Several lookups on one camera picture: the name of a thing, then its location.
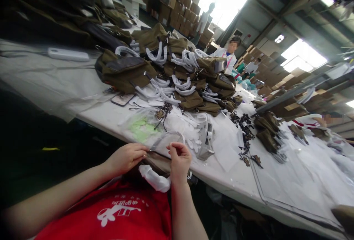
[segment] plastic bag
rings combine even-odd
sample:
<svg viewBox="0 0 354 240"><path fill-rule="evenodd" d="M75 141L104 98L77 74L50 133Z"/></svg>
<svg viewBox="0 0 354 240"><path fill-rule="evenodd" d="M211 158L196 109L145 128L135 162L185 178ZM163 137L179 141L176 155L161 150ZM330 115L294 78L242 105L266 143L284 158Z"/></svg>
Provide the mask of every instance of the plastic bag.
<svg viewBox="0 0 354 240"><path fill-rule="evenodd" d="M354 188L354 162L342 155L331 156L331 159L347 176L347 184Z"/></svg>
<svg viewBox="0 0 354 240"><path fill-rule="evenodd" d="M158 109L153 107L140 108L121 125L131 134L134 141L148 144L147 142L156 139L152 137L160 136L164 132L163 123L155 117L157 111Z"/></svg>

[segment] olive green bag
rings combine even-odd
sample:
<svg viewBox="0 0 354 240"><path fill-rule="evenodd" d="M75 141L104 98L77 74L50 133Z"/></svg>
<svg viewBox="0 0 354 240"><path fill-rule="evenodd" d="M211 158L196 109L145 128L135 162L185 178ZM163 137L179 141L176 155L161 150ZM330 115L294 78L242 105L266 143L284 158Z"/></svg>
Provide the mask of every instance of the olive green bag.
<svg viewBox="0 0 354 240"><path fill-rule="evenodd" d="M197 107L197 110L199 112L208 113L213 117L216 117L220 113L221 107L218 104L214 104L212 102L203 102L201 106Z"/></svg>
<svg viewBox="0 0 354 240"><path fill-rule="evenodd" d="M236 82L231 75L219 73L216 79L208 79L208 83L220 89L235 91Z"/></svg>
<svg viewBox="0 0 354 240"><path fill-rule="evenodd" d="M197 63L204 70L200 74L211 78L216 78L217 74L224 71L228 65L225 58L198 58Z"/></svg>
<svg viewBox="0 0 354 240"><path fill-rule="evenodd" d="M234 89L233 90L224 90L224 89L217 88L211 84L208 84L208 87L210 88L210 90L213 93L217 93L221 99L232 97L235 94Z"/></svg>
<svg viewBox="0 0 354 240"><path fill-rule="evenodd" d="M171 77L173 74L180 80L187 80L190 77L191 80L195 78L195 73L189 73L184 67L176 65L167 61L164 65L165 76Z"/></svg>
<svg viewBox="0 0 354 240"><path fill-rule="evenodd" d="M143 58L123 58L107 49L97 59L95 69L101 81L125 94L135 93L137 86L145 87L157 75L151 64Z"/></svg>
<svg viewBox="0 0 354 240"><path fill-rule="evenodd" d="M193 110L203 103L203 99L199 96L197 91L195 91L189 96L182 96L175 91L174 97L176 100L181 101L179 106L184 111Z"/></svg>
<svg viewBox="0 0 354 240"><path fill-rule="evenodd" d="M237 104L234 103L231 99L221 100L219 105L222 108L227 109L229 112L232 112L237 108Z"/></svg>
<svg viewBox="0 0 354 240"><path fill-rule="evenodd" d="M186 38L170 38L168 43L169 60L171 60L172 53L181 58L185 49L188 49L188 40Z"/></svg>
<svg viewBox="0 0 354 240"><path fill-rule="evenodd" d="M151 52L158 50L160 42L164 43L168 35L169 34L165 31L160 23L155 24L152 29L145 31L138 38L140 55L146 55L146 48L148 48Z"/></svg>

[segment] person's right hand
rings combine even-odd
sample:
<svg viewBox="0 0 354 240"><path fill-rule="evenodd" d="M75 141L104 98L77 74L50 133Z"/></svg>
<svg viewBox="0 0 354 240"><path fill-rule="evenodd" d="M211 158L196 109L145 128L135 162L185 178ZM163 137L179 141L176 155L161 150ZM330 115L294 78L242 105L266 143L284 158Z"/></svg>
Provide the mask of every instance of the person's right hand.
<svg viewBox="0 0 354 240"><path fill-rule="evenodd" d="M120 147L101 164L107 179L123 175L146 158L149 148L140 143L130 143Z"/></svg>
<svg viewBox="0 0 354 240"><path fill-rule="evenodd" d="M166 147L171 155L171 183L174 186L187 184L187 175L192 155L187 146L180 142L172 142Z"/></svg>

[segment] mobile phone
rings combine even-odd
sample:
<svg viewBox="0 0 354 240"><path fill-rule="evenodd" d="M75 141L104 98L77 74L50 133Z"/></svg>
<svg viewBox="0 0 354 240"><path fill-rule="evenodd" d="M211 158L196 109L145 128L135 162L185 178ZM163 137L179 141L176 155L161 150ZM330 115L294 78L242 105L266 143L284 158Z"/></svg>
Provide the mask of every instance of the mobile phone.
<svg viewBox="0 0 354 240"><path fill-rule="evenodd" d="M127 103L129 103L130 100L133 99L133 97L135 97L136 94L123 94L123 93L119 93L117 94L115 97L113 97L111 99L111 102L113 104L119 105L121 107L126 106Z"/></svg>

